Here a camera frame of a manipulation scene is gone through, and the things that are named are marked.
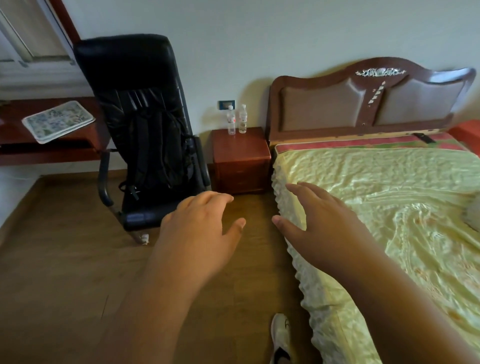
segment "nightstand top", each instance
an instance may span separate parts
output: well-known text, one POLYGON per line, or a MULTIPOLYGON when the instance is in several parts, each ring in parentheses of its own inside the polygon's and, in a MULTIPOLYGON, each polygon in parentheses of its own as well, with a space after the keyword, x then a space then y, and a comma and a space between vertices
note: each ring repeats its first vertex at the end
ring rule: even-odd
POLYGON ((227 129, 213 130, 212 144, 215 163, 271 158, 261 127, 247 128, 245 134, 237 130, 235 135, 229 135, 227 129))

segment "water bottle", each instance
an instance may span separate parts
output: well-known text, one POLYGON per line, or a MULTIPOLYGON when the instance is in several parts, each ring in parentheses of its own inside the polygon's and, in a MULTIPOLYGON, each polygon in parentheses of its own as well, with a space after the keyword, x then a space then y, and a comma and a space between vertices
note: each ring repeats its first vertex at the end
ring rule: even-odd
POLYGON ((233 106, 229 105, 227 112, 228 134, 235 135, 235 111, 233 106))
POLYGON ((247 105, 242 105, 243 110, 240 111, 239 132, 245 134, 247 132, 247 105))

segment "wrinkled fabric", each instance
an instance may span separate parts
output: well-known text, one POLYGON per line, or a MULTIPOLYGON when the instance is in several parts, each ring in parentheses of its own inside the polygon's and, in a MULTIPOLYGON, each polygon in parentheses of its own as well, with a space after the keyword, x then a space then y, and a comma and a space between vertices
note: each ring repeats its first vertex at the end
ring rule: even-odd
MULTIPOLYGON (((280 214, 305 228, 287 182, 310 182, 341 198, 378 244, 428 294, 480 355, 480 233, 462 220, 480 192, 480 159, 464 151, 315 149, 275 161, 280 214)), ((350 295, 288 244, 311 315, 313 343, 325 364, 380 363, 365 320, 350 295)))

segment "floor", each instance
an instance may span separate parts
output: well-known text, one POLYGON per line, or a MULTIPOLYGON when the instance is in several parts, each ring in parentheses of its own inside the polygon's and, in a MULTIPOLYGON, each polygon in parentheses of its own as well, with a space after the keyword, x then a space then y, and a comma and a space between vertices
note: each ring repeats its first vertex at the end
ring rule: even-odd
MULTIPOLYGON (((119 182, 111 184, 117 201, 119 182)), ((245 217, 244 236, 227 268, 195 301, 176 364, 268 363, 275 312, 290 318, 296 362, 321 362, 286 243, 270 222, 275 213, 272 192, 240 195, 228 206, 225 225, 245 217)), ((101 205, 95 181, 49 182, 0 247, 1 361, 81 362, 151 250, 134 245, 101 205)))

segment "headboard panel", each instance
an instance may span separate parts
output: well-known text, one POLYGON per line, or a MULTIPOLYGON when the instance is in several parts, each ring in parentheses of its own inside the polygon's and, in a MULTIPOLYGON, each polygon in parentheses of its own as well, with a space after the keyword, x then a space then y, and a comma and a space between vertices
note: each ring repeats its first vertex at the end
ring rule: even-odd
POLYGON ((476 71, 435 72, 402 58, 354 63, 316 78, 281 76, 270 89, 271 144, 342 135, 443 129, 476 71))

